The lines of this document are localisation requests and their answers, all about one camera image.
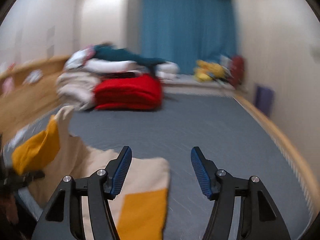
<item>metal screw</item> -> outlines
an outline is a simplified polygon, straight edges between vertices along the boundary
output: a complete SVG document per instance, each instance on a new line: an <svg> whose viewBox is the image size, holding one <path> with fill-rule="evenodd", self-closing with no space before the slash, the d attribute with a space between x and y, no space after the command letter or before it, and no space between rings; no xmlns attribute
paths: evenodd
<svg viewBox="0 0 320 240"><path fill-rule="evenodd" d="M97 174L98 174L99 176L103 176L104 174L106 174L106 171L105 171L105 170L98 170L98 171L97 171Z"/></svg>
<svg viewBox="0 0 320 240"><path fill-rule="evenodd" d="M71 176L65 176L64 178L63 178L63 181L64 182L69 182L71 180Z"/></svg>
<svg viewBox="0 0 320 240"><path fill-rule="evenodd" d="M218 171L217 171L217 174L218 174L219 176L224 176L224 175L226 175L226 171L224 171L224 170L218 170Z"/></svg>
<svg viewBox="0 0 320 240"><path fill-rule="evenodd" d="M251 180L252 180L253 182L259 182L259 181L260 181L260 179L259 179L257 176L252 176L252 177L251 177Z"/></svg>

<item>yellow fabric patch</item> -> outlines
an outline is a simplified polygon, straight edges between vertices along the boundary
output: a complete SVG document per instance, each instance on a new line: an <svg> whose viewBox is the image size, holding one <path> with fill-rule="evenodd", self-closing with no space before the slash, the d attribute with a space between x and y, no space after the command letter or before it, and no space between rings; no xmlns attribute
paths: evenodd
<svg viewBox="0 0 320 240"><path fill-rule="evenodd" d="M19 175L41 170L54 160L59 150L58 125L52 115L45 131L32 136L12 153L13 168Z"/></svg>
<svg viewBox="0 0 320 240"><path fill-rule="evenodd" d="M162 240L168 189L124 197L117 231L121 240Z"/></svg>

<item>dark red object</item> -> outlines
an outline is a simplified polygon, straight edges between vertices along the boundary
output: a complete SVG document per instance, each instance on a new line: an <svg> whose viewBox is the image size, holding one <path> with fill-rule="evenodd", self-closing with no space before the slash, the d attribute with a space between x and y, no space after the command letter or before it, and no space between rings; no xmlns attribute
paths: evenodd
<svg viewBox="0 0 320 240"><path fill-rule="evenodd" d="M94 89L95 109L152 110L161 106L162 88L157 78L141 77L109 79Z"/></svg>
<svg viewBox="0 0 320 240"><path fill-rule="evenodd" d="M237 88L244 77L244 59L241 56L232 57L230 73L231 77L228 78L228 81L234 88Z"/></svg>

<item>beige and yellow fabric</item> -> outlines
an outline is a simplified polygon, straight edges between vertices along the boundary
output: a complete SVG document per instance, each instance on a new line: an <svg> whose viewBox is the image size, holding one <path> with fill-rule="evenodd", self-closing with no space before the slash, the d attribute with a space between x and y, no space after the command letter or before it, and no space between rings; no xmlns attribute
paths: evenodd
<svg viewBox="0 0 320 240"><path fill-rule="evenodd" d="M73 107L65 106L53 117L46 131L41 132L12 154L13 166L23 173L41 168L43 180L30 184L29 190L44 207L57 185L66 175L73 178L90 176L105 168L118 156L113 150L102 151L84 145L80 137L68 132ZM121 193L109 201L121 240L160 240L165 224L169 164L163 158L133 158ZM82 212L87 240L93 239L88 201L83 197Z"/></svg>

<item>ribbed blue rubber pad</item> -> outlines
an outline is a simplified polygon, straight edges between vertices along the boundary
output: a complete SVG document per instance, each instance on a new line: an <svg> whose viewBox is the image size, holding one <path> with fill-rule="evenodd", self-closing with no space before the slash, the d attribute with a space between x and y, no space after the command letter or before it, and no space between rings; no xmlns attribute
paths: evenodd
<svg viewBox="0 0 320 240"><path fill-rule="evenodd" d="M124 157L122 158L116 173L112 180L112 189L110 191L111 195L119 195L125 180L125 177L127 176L130 164L132 160L132 151L130 147L127 149L126 153L124 154Z"/></svg>
<svg viewBox="0 0 320 240"><path fill-rule="evenodd" d="M195 149L191 150L191 163L203 195L210 199L212 195L210 179Z"/></svg>

